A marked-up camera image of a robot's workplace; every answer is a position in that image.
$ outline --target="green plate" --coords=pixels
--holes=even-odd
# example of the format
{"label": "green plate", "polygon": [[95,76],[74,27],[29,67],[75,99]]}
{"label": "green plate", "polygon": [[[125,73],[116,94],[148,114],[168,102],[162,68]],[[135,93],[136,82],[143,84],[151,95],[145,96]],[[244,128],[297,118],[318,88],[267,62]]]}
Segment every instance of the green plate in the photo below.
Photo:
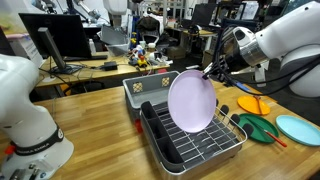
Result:
{"label": "green plate", "polygon": [[273,143],[274,140],[269,137],[263,130],[261,130],[259,127],[255,126],[253,123],[251,123],[247,118],[249,118],[251,121],[255,122],[256,124],[259,124],[262,128],[269,131],[271,134],[275,135],[276,137],[279,137],[279,132],[276,129],[276,127],[271,124],[268,120],[254,115],[254,114],[240,114],[240,122],[239,125],[242,127],[244,124],[248,123],[251,124],[253,127],[253,132],[250,136],[251,139],[263,142],[263,143]]}

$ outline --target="wooden workbench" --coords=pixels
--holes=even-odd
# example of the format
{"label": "wooden workbench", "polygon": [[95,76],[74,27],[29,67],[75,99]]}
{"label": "wooden workbench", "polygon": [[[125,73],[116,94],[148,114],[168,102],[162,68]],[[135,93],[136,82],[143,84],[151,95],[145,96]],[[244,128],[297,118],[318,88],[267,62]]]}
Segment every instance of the wooden workbench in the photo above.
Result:
{"label": "wooden workbench", "polygon": [[[214,82],[220,105],[230,107],[230,114],[244,113],[237,98],[245,95],[237,88]],[[262,97],[271,113],[265,119],[275,124],[280,114],[294,115],[272,99]],[[126,109],[123,87],[35,103],[52,112],[55,121],[73,142],[70,160],[52,179],[161,179],[144,136],[138,134]],[[287,143],[262,144],[247,140],[238,154],[196,179],[308,179],[320,166],[320,147],[299,144],[280,133]],[[0,149],[9,139],[0,134]]]}
{"label": "wooden workbench", "polygon": [[[66,62],[67,64],[78,64],[78,65],[84,65],[87,66],[77,72],[75,72],[72,75],[59,75],[66,83],[77,83],[81,81],[88,81],[88,80],[97,80],[102,79],[110,76],[117,76],[122,74],[130,74],[138,72],[137,69],[133,66],[130,66],[128,64],[129,60],[125,56],[118,56],[118,57],[112,57],[109,55],[109,53],[97,53],[97,55],[107,54],[108,59],[105,60],[90,60],[90,61],[69,61]],[[117,70],[110,70],[110,71],[102,71],[99,69],[93,69],[91,67],[99,67],[103,65],[105,62],[115,61],[118,64]],[[50,59],[47,59],[45,63],[41,66],[41,69],[43,70],[50,70],[50,67],[56,66],[54,61]],[[168,65],[165,66],[148,66],[147,68],[140,68],[141,71],[149,71],[149,70],[156,70],[156,69],[162,69],[162,68],[168,68]],[[54,80],[51,80],[50,75],[47,72],[40,71],[39,72],[39,80],[37,84],[37,88],[39,87],[46,87],[46,86],[56,86],[60,84],[64,84],[61,79],[55,78]]]}

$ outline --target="light blue plate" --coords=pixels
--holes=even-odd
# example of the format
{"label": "light blue plate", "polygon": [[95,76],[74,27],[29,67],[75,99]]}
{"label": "light blue plate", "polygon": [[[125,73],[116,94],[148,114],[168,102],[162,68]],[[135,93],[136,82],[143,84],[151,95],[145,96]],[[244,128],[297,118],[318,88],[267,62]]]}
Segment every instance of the light blue plate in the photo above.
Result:
{"label": "light blue plate", "polygon": [[280,115],[276,119],[279,130],[301,144],[320,146],[320,130],[294,116]]}

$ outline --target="wire rack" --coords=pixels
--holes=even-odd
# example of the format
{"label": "wire rack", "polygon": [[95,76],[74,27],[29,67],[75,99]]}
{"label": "wire rack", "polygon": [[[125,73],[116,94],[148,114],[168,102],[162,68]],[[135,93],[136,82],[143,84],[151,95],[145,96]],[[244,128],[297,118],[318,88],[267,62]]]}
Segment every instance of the wire rack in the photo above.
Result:
{"label": "wire rack", "polygon": [[185,170],[242,144],[246,137],[231,125],[232,120],[219,108],[210,124],[198,133],[182,131],[172,120],[168,108],[154,108],[175,148],[183,159]]}

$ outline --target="cardboard box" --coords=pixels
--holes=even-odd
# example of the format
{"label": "cardboard box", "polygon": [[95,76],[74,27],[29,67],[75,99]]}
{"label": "cardboard box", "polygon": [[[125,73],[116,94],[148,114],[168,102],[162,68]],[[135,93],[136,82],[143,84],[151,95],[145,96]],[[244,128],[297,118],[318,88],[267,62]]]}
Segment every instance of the cardboard box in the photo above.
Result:
{"label": "cardboard box", "polygon": [[27,58],[41,67],[43,58],[28,34],[7,35],[7,39],[16,56]]}

